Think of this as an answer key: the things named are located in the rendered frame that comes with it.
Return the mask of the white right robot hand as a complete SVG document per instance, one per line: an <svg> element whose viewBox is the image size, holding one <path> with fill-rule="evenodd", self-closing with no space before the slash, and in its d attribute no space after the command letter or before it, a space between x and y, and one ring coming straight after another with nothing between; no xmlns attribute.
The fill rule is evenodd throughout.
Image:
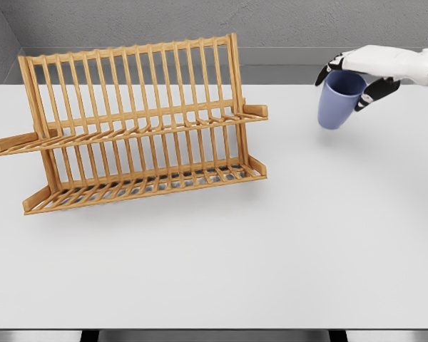
<svg viewBox="0 0 428 342"><path fill-rule="evenodd" d="M315 85L320 85L332 71L352 71L377 76L369 84L358 100L355 111L360 111L370 103L395 92L403 78L411 74L404 68L411 65L411 60L418 54L403 48L368 45L346 51L335 56L320 71Z"/></svg>

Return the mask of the blue plastic cup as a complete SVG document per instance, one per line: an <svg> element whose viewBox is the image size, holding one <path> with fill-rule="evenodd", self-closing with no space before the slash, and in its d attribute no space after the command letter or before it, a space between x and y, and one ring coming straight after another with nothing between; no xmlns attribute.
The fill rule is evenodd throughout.
<svg viewBox="0 0 428 342"><path fill-rule="evenodd" d="M366 80L358 73L332 71L320 95L318 123L326 129L338 129L349 118L366 87Z"/></svg>

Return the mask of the wooden two-tier dish rack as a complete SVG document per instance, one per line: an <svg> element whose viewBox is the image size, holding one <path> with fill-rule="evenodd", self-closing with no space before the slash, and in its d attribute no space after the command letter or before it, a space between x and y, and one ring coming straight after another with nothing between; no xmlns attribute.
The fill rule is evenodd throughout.
<svg viewBox="0 0 428 342"><path fill-rule="evenodd" d="M33 131L0 155L39 152L47 185L25 214L266 178L246 124L237 37L22 56Z"/></svg>

